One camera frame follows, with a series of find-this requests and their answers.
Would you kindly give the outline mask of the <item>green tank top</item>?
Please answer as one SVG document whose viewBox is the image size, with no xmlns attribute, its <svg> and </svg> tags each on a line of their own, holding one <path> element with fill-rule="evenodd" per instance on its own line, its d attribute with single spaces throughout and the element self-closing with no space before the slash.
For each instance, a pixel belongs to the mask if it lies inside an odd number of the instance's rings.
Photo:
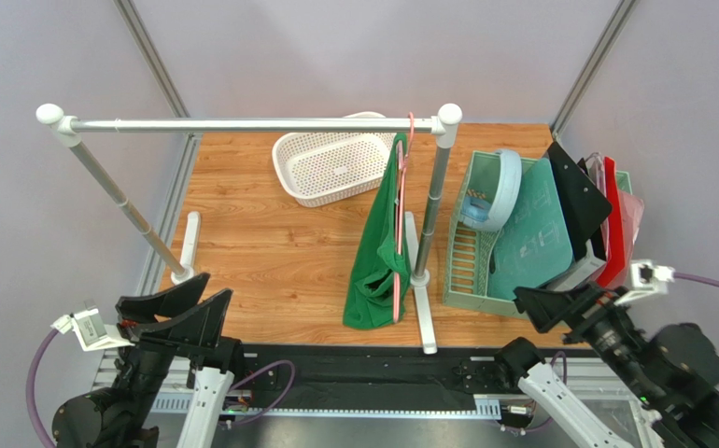
<svg viewBox="0 0 719 448">
<path fill-rule="evenodd" d="M 350 274 L 343 324 L 352 329 L 377 329 L 394 323 L 394 277 L 399 276 L 400 317 L 410 286 L 411 263 L 407 243 L 397 242 L 397 146 L 408 144 L 407 135 L 395 135 L 382 182 L 374 198 Z"/>
</svg>

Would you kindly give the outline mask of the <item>pink wire hanger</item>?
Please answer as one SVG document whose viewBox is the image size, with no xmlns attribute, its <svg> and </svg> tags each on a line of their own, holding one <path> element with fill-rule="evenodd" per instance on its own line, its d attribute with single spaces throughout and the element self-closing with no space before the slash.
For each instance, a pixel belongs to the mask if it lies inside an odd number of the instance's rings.
<svg viewBox="0 0 719 448">
<path fill-rule="evenodd" d="M 407 137 L 407 143 L 398 143 L 396 145 L 397 161 L 399 167 L 398 181 L 397 181 L 397 198 L 396 198 L 396 215 L 395 215 L 395 241 L 396 241 L 396 253 L 399 256 L 403 256 L 403 227 L 404 227 L 404 203 L 405 203 L 405 185 L 406 185 L 406 174 L 407 174 L 407 163 L 409 159 L 409 151 L 413 138 L 415 136 L 415 117 L 412 112 L 408 113 L 408 119 L 410 122 L 409 133 Z M 397 324 L 401 318 L 401 295 L 402 295 L 402 279 L 401 274 L 398 272 L 394 273 L 393 281 L 393 308 L 392 318 L 393 322 Z"/>
</svg>

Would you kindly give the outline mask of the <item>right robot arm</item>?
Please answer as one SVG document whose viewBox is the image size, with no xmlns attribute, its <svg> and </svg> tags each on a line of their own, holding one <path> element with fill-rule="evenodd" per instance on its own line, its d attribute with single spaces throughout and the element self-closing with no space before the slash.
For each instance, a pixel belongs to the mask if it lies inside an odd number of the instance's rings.
<svg viewBox="0 0 719 448">
<path fill-rule="evenodd" d="M 516 287 L 515 306 L 540 333 L 559 323 L 566 344 L 588 343 L 646 411 L 666 447 L 719 447 L 719 355 L 693 323 L 667 325 L 650 340 L 627 314 L 625 287 L 589 283 L 568 291 Z M 502 380 L 535 400 L 583 447 L 621 447 L 623 441 L 588 410 L 527 339 L 497 354 Z"/>
</svg>

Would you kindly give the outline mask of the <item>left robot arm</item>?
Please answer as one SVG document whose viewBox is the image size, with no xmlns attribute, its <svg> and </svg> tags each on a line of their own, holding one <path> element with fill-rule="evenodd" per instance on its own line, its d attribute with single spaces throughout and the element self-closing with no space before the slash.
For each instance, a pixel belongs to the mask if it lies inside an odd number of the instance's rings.
<svg viewBox="0 0 719 448">
<path fill-rule="evenodd" d="M 221 333 L 233 290 L 205 298 L 209 279 L 200 273 L 152 295 L 119 298 L 117 377 L 58 409 L 51 426 L 57 446 L 157 446 L 160 431 L 145 422 L 178 357 L 190 363 L 193 391 L 178 444 L 211 445 L 227 392 L 243 378 L 246 362 L 241 341 Z"/>
</svg>

